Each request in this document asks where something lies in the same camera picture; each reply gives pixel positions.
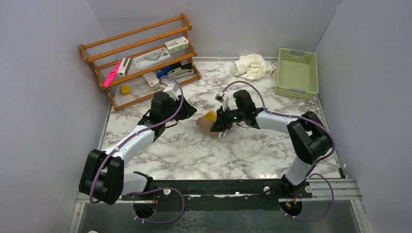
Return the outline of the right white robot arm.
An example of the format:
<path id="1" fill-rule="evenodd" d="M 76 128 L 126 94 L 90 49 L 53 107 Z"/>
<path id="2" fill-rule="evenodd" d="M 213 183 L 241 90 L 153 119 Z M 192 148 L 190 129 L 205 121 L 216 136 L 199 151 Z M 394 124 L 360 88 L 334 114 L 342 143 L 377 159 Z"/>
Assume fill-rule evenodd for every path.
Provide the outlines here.
<path id="1" fill-rule="evenodd" d="M 282 176 L 280 191 L 288 198 L 293 197 L 299 192 L 316 161 L 332 149 L 331 136 L 314 112 L 309 111 L 300 116 L 269 113 L 263 107 L 257 108 L 246 90 L 235 92 L 233 97 L 237 107 L 231 110 L 224 93 L 216 95 L 216 100 L 222 105 L 216 111 L 217 119 L 210 128 L 211 132 L 225 133 L 234 123 L 243 122 L 254 129 L 288 134 L 297 158 Z"/>

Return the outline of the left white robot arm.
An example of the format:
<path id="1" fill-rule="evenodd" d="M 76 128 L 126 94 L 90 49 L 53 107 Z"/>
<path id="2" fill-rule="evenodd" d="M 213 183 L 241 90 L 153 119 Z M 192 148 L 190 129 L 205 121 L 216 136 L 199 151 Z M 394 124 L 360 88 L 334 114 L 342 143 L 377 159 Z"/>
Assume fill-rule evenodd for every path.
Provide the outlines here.
<path id="1" fill-rule="evenodd" d="M 163 134 L 167 122 L 188 119 L 196 112 L 182 95 L 154 94 L 150 109 L 128 136 L 108 149 L 94 149 L 88 154 L 79 191 L 93 204 L 114 204 L 120 196 L 131 193 L 143 200 L 149 198 L 153 192 L 148 183 L 151 177 L 141 172 L 125 175 L 125 165 Z"/>

